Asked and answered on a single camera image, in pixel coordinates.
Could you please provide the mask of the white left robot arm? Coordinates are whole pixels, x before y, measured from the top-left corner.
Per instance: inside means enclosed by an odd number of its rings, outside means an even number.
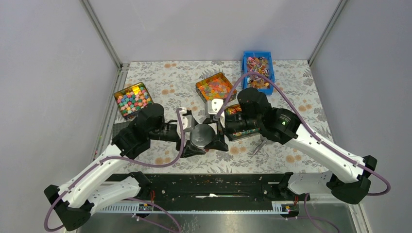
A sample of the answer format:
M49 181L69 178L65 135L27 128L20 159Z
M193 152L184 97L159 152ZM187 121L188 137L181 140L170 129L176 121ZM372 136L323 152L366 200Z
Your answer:
M193 130L198 122L187 108L177 108L175 113L175 120L165 122L162 105L146 105L128 126L113 136L106 149L82 172L60 186L49 185L44 190L51 204L44 220L45 230L55 232L65 228L73 231L84 225L98 207L134 196L140 200L149 197L149 181L139 172L109 189L99 189L99 186L128 163L152 168L176 163L184 153L185 133ZM150 148L152 140L176 142L178 155L171 162L161 165L136 160Z

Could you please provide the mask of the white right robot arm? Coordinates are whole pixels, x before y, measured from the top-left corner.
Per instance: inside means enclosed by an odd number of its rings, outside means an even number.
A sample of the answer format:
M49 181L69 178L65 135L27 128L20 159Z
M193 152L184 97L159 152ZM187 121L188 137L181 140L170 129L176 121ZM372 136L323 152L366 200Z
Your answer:
M239 92L240 112L222 113L217 120L226 134L258 129L261 145L276 142L310 156L325 166L323 173L287 172L278 184L285 200L303 198L307 193L332 194L335 198L358 204L368 195L371 171L377 160L360 157L331 143L288 109L272 107L265 94L254 88Z

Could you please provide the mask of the white jar lid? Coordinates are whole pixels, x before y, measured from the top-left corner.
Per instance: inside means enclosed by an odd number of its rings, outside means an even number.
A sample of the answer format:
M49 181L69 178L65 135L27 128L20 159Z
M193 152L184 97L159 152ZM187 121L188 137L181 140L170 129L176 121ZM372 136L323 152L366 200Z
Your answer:
M204 146L211 142L215 135L214 129L210 125L198 124L190 132L189 139L198 146Z

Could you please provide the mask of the metal scoop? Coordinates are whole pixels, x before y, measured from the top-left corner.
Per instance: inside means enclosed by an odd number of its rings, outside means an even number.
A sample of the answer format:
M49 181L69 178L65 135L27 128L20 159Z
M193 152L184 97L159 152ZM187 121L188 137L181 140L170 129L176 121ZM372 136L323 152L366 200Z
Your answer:
M262 148L265 145L270 145L273 144L274 141L269 140L268 138L264 137L264 136L260 136L260 143L258 144L258 146L253 150L253 155L256 155L258 152L260 152L262 150Z

